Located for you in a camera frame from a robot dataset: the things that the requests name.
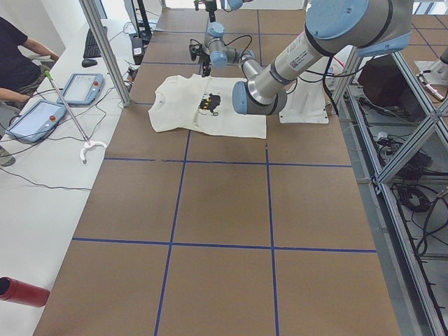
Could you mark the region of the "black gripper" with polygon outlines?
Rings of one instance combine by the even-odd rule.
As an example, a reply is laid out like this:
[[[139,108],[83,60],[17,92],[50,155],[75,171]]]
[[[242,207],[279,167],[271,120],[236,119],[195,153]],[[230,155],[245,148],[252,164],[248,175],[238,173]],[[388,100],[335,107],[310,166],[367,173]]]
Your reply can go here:
[[[202,62],[202,77],[210,76],[211,66],[209,61]]]
[[[206,11],[209,11],[209,21],[216,21],[215,11],[218,9],[217,0],[204,0]]]

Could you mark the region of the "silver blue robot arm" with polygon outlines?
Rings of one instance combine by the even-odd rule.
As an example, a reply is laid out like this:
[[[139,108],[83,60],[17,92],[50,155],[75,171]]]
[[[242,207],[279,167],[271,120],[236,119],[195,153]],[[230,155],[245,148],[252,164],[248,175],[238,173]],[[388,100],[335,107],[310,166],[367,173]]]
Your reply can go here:
[[[356,47],[360,57],[406,48],[412,9],[412,1],[313,1],[304,31],[266,68],[249,51],[226,46],[218,22],[209,24],[204,49],[214,67],[238,64],[246,77],[233,87],[233,109],[242,115],[270,116],[285,107],[285,87],[322,57],[333,57],[346,46]]]
[[[199,2],[205,5],[205,10],[209,14],[209,21],[215,22],[216,21],[215,12],[218,10],[217,0],[204,0]],[[237,9],[240,9],[244,3],[248,2],[251,2],[251,0],[220,1],[220,4],[223,10],[225,10],[225,4],[228,4],[228,6],[230,7],[230,11],[235,11]]]

